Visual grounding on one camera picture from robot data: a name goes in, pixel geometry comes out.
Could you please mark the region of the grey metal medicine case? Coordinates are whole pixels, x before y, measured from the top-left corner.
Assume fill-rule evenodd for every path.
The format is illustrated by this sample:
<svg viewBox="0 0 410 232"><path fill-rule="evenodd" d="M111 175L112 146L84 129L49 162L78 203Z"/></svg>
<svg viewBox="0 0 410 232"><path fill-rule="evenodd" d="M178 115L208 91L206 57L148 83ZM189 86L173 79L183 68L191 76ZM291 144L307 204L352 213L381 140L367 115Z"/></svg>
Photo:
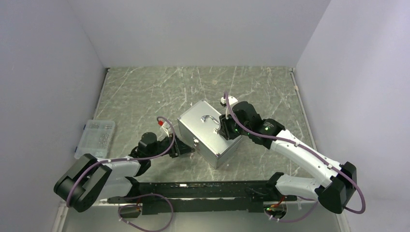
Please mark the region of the grey metal medicine case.
<svg viewBox="0 0 410 232"><path fill-rule="evenodd" d="M231 158L242 138L225 140L218 134L221 114L204 100L198 101L177 118L181 136L214 169Z"/></svg>

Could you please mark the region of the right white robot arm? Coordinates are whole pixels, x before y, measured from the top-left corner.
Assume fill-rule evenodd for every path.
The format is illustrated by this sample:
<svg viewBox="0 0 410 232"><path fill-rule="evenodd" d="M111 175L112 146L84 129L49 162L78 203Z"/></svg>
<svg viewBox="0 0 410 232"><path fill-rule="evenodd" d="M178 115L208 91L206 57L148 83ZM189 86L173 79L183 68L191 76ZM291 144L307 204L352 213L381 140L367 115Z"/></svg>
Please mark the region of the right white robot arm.
<svg viewBox="0 0 410 232"><path fill-rule="evenodd" d="M357 185L357 168L350 162L332 160L297 139L272 118L262 119L254 106L229 96L221 98L226 108L219 116L218 134L225 140L248 137L255 144L278 152L305 169L311 178L275 173L267 182L266 194L273 201L284 195L317 200L328 211L340 214L354 212L347 204L354 193L363 194Z"/></svg>

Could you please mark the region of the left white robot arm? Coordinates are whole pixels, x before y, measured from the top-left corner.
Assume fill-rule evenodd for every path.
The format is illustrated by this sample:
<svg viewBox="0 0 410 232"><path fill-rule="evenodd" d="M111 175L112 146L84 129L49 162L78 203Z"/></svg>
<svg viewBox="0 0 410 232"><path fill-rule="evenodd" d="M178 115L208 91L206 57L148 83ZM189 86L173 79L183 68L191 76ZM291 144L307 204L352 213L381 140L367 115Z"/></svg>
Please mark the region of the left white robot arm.
<svg viewBox="0 0 410 232"><path fill-rule="evenodd" d="M176 158L194 149L170 134L158 140L153 132L142 135L138 145L123 158L98 159L84 154L56 182L53 191L77 212L84 212L96 201L121 197L132 203L138 199L139 183L135 177L144 174L151 160L169 155Z"/></svg>

